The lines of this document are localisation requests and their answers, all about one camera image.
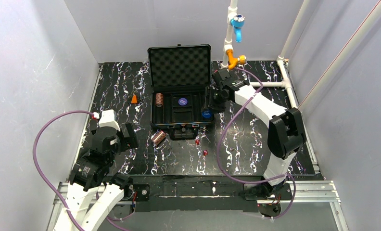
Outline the blue small blind button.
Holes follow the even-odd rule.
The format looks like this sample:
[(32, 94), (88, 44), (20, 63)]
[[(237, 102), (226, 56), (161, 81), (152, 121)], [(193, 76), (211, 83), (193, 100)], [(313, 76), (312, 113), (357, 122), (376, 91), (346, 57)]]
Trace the blue small blind button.
[(210, 109), (204, 109), (204, 110), (202, 111), (202, 117), (203, 117), (203, 118), (209, 119), (209, 118), (211, 118), (212, 116), (213, 116), (213, 114), (212, 114), (212, 112), (211, 112)]

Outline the orange black chip stack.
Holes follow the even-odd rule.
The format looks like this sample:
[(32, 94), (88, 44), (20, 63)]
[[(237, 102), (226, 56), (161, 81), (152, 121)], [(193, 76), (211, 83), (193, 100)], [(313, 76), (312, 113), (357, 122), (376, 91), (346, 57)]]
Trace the orange black chip stack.
[(158, 146), (165, 138), (166, 133), (163, 130), (160, 130), (152, 136), (151, 140), (155, 146)]

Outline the purple small blind button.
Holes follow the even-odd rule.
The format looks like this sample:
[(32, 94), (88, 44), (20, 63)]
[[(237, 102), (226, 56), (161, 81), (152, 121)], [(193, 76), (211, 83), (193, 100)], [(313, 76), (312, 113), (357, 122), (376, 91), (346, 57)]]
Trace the purple small blind button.
[(180, 98), (180, 99), (178, 99), (178, 104), (180, 106), (187, 106), (189, 104), (189, 101), (186, 98)]

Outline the orange black chip roll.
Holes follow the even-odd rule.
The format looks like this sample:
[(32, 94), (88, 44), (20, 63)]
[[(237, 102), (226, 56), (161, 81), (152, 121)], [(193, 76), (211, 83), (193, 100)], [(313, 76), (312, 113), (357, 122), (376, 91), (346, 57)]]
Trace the orange black chip roll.
[(155, 94), (155, 106), (156, 107), (163, 107), (164, 105), (164, 96), (162, 93), (156, 93)]

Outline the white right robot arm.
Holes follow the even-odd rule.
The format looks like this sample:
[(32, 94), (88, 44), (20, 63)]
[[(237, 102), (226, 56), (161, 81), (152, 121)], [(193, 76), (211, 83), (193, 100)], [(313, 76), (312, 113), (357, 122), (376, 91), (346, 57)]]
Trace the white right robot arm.
[(305, 145), (306, 134), (301, 111), (287, 109), (261, 94), (247, 80), (239, 79), (226, 69), (212, 74), (214, 84), (205, 89), (205, 103), (202, 115), (222, 113), (226, 103), (232, 101), (248, 109), (268, 128), (267, 146), (270, 159), (262, 179), (257, 184), (264, 184), (273, 189), (282, 185), (287, 177), (288, 167), (296, 153)]

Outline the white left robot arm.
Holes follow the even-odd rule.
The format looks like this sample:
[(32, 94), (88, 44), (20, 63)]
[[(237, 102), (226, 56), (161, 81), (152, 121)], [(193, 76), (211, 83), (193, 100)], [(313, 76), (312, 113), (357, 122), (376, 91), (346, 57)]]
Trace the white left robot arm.
[(116, 203), (133, 194), (133, 180), (127, 175), (106, 176), (116, 155), (139, 146), (132, 124), (122, 127), (112, 109), (101, 112), (98, 128), (92, 131), (91, 147), (75, 162), (63, 208), (55, 231), (76, 231), (72, 218), (85, 231), (96, 231)]

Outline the black poker set case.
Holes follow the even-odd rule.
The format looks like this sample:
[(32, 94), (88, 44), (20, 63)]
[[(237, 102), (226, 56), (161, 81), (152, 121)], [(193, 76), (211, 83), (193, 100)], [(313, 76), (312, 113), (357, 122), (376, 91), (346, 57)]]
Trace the black poker set case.
[[(215, 122), (202, 117), (205, 89), (211, 84), (211, 46), (177, 45), (147, 50), (151, 76), (151, 127), (163, 130), (172, 140), (195, 139), (198, 130)], [(164, 96), (163, 107), (155, 106), (155, 94)], [(186, 98), (187, 106), (178, 99)]]

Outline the orange brass valve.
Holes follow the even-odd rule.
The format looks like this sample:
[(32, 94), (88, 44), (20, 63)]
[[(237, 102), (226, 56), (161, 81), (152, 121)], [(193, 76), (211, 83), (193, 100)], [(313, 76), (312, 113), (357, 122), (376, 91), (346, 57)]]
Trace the orange brass valve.
[(228, 70), (234, 69), (237, 65), (244, 65), (247, 62), (247, 58), (245, 55), (233, 56), (233, 50), (229, 49), (226, 51), (226, 55), (228, 57)]

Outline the orange black small clip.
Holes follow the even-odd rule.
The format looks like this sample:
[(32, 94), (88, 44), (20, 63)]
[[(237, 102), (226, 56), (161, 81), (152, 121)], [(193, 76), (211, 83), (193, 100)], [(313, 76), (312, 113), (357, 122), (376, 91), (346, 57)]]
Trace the orange black small clip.
[(127, 102), (129, 104), (138, 104), (142, 102), (142, 97), (140, 94), (133, 94), (128, 97)]

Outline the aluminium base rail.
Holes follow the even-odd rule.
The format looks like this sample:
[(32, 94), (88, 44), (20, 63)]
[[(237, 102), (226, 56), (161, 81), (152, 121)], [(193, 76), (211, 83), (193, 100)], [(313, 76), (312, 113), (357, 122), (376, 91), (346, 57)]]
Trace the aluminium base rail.
[(348, 230), (333, 181), (287, 181), (270, 195), (259, 192), (258, 186), (253, 184), (241, 185), (215, 178), (146, 180), (134, 184), (133, 191), (132, 210), (139, 213), (237, 210), (275, 219), (290, 203), (328, 203), (338, 230)]

